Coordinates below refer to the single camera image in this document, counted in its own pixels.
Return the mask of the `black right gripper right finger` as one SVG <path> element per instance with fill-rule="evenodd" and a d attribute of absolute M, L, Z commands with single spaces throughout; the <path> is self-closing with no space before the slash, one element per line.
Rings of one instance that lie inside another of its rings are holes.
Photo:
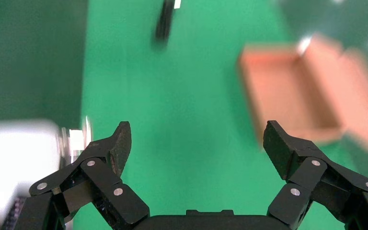
<path fill-rule="evenodd" d="M 267 122 L 263 147 L 286 184 L 267 215 L 296 230 L 312 203 L 323 205 L 347 230 L 368 230 L 368 177 L 330 160 L 312 141 Z"/>

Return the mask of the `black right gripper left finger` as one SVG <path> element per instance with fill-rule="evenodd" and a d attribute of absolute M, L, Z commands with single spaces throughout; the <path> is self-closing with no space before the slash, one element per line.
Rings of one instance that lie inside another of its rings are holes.
<path fill-rule="evenodd" d="M 121 179 L 131 151 L 130 123 L 91 142 L 70 165 L 35 182 L 15 224 L 17 230 L 64 230 L 93 204 L 114 230 L 131 230 L 150 216 L 146 203 Z"/>

